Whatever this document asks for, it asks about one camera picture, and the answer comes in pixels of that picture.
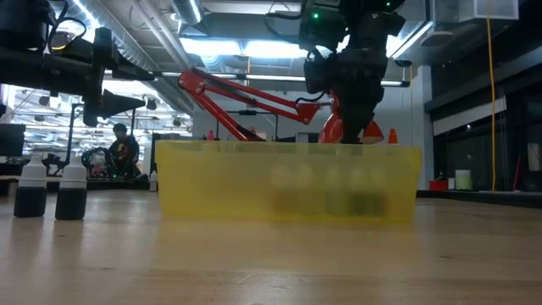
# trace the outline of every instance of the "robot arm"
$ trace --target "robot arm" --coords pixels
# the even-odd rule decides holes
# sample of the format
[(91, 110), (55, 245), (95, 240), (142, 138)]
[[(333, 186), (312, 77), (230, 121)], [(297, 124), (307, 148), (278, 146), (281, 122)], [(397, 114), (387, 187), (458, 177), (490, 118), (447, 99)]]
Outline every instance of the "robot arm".
[[(384, 96), (380, 81), (388, 59), (388, 35), (397, 36), (405, 19), (394, 12), (405, 0), (306, 0), (301, 10), (299, 45), (313, 57), (304, 65), (307, 91), (335, 95), (342, 120), (342, 143), (359, 143), (358, 135), (373, 119)], [(346, 48), (324, 58), (316, 46), (336, 50), (346, 34)]]

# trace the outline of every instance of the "table surface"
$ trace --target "table surface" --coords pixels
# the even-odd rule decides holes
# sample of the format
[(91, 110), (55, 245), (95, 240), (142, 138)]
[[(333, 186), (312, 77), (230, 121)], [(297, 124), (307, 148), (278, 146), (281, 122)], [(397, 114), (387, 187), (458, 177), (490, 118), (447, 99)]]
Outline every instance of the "table surface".
[(0, 198), (0, 304), (541, 304), (542, 211), (423, 199), (403, 225), (160, 220), (89, 192), (84, 221)]

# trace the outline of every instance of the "white bottle cap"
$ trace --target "white bottle cap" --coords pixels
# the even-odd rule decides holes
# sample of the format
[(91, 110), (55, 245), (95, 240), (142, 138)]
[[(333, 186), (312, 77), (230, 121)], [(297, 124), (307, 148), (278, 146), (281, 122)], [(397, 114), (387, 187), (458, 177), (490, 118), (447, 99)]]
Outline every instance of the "white bottle cap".
[(158, 182), (158, 174), (156, 170), (153, 170), (149, 182)]
[(19, 187), (47, 187), (47, 168), (41, 162), (41, 154), (35, 154), (30, 162), (23, 166)]
[(74, 158), (64, 167), (60, 188), (86, 189), (86, 167), (81, 163), (80, 157)]

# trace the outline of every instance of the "black shirt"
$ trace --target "black shirt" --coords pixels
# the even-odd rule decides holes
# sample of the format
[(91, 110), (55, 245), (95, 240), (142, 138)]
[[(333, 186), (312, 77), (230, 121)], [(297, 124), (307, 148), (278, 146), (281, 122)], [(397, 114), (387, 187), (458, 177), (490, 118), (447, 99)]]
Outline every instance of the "black shirt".
[(126, 136), (124, 139), (117, 139), (109, 148), (115, 160), (133, 160), (139, 158), (139, 144), (134, 136)]

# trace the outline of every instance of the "monitor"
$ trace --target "monitor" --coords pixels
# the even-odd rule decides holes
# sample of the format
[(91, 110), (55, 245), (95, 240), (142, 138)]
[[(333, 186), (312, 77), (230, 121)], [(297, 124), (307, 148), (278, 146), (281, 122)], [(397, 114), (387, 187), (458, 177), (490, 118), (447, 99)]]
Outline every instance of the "monitor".
[(23, 155), (26, 125), (0, 124), (0, 156)]

